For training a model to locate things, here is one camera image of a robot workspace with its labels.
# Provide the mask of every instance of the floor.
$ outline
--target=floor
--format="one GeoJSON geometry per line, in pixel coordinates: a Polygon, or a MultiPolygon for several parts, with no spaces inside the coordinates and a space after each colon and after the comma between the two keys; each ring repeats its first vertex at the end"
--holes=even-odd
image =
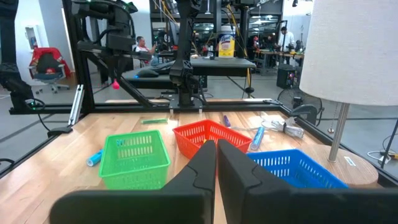
{"type": "MultiPolygon", "coordinates": [[[[103,103],[106,100],[131,99],[123,89],[114,90],[112,88],[103,88],[100,85],[99,75],[91,75],[95,101],[103,103]]],[[[262,77],[254,75],[252,87],[255,89],[253,96],[256,98],[276,99],[281,88],[275,85],[276,75],[270,73],[269,76],[262,77]]],[[[245,78],[227,77],[209,77],[206,97],[215,98],[241,98],[242,88],[245,84],[245,78]]],[[[72,103],[75,96],[75,89],[60,90],[58,94],[53,94],[48,86],[34,86],[35,92],[43,88],[43,93],[37,97],[46,103],[72,103]]],[[[159,96],[160,90],[140,90],[146,96],[159,96]]],[[[325,111],[319,129],[327,133],[327,129],[336,127],[340,106],[335,102],[322,100],[325,111]]],[[[0,88],[0,158],[18,159],[38,144],[46,140],[46,130],[39,121],[37,115],[15,115],[11,116],[8,109],[12,106],[8,92],[0,88]]],[[[68,114],[50,114],[42,115],[45,125],[50,129],[67,125],[68,114]]],[[[382,150],[383,140],[390,136],[396,120],[398,119],[398,106],[359,106],[351,105],[348,113],[348,120],[345,124],[345,131],[342,137],[342,143],[354,149],[363,157],[369,159],[373,164],[379,166],[377,160],[370,158],[369,151],[382,150]]],[[[392,149],[398,150],[398,141],[394,141],[392,149]]],[[[3,162],[0,164],[0,171],[8,166],[3,162]]],[[[385,169],[398,178],[398,162],[390,161],[385,169]]]]}

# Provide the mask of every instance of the lamp shade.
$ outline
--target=lamp shade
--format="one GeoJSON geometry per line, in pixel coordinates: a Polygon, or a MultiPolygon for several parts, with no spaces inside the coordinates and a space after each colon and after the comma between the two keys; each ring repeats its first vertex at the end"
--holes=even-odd
{"type": "Polygon", "coordinates": [[[398,105],[398,0],[316,0],[300,89],[359,105],[398,105]]]}

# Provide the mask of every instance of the yellow container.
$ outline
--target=yellow container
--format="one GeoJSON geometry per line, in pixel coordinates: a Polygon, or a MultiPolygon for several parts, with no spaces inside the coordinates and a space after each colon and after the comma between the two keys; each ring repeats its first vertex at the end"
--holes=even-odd
{"type": "Polygon", "coordinates": [[[235,34],[231,26],[221,26],[218,57],[233,58],[235,51],[235,34]]]}

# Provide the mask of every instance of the blue basket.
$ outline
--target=blue basket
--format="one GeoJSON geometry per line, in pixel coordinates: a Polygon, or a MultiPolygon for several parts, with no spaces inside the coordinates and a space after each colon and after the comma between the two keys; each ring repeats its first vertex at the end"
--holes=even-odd
{"type": "Polygon", "coordinates": [[[298,188],[348,188],[298,149],[246,154],[254,162],[298,188]]]}

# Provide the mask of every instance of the green basket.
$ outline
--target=green basket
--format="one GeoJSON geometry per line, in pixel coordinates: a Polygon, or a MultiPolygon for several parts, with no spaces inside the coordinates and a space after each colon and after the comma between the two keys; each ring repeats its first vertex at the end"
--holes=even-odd
{"type": "Polygon", "coordinates": [[[111,190],[161,189],[169,165],[158,130],[117,134],[106,138],[98,175],[111,190]]]}

